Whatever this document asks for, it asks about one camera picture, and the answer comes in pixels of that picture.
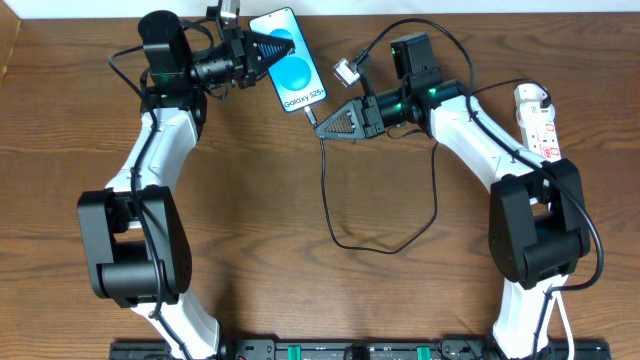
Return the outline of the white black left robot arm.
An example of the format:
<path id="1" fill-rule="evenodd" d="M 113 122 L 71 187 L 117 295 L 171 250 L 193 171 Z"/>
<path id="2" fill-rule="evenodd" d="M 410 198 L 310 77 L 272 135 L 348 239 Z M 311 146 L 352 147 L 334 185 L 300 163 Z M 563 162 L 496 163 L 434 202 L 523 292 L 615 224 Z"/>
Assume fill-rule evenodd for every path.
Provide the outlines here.
<path id="1" fill-rule="evenodd" d="M 201 137 L 209 98 L 248 88 L 290 55 L 292 40 L 241 28 L 221 6 L 188 21 L 159 10 L 138 24 L 148 65 L 133 90 L 139 136 L 117 175 L 77 203 L 94 293 L 144 317 L 157 342 L 115 342 L 113 359 L 233 359 L 219 322 L 190 287 L 193 264 L 173 197 Z"/>

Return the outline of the blue galaxy smartphone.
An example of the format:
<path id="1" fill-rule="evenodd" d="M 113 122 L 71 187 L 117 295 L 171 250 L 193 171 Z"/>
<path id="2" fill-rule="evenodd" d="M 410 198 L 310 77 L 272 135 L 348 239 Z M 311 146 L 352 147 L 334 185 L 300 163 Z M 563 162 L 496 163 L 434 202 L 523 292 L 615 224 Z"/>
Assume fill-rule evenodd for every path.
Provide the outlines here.
<path id="1" fill-rule="evenodd" d="M 294 42 L 291 54 L 269 68 L 274 89 L 285 112 L 294 112 L 327 97 L 325 86 L 311 52 L 290 7 L 281 8 L 249 21 L 252 31 Z"/>

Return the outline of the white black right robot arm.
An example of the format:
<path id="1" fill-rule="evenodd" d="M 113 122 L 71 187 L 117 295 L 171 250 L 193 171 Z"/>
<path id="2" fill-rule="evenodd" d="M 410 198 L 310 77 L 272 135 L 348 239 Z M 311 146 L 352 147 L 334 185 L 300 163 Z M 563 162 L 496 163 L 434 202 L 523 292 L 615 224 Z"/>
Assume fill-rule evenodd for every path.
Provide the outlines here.
<path id="1" fill-rule="evenodd" d="M 515 139 L 484 112 L 469 84 L 444 79 L 426 34 L 397 38 L 391 50 L 401 84 L 383 93 L 366 77 L 367 51 L 335 65 L 344 85 L 361 85 L 364 93 L 317 125 L 316 136 L 364 140 L 409 122 L 456 154 L 490 196 L 488 244 L 504 279 L 494 354 L 542 357 L 550 350 L 551 311 L 570 274 L 581 258 L 602 250 L 577 167 L 541 148 L 541 132 L 555 115 L 550 95 L 534 82 L 516 89 L 522 136 Z"/>

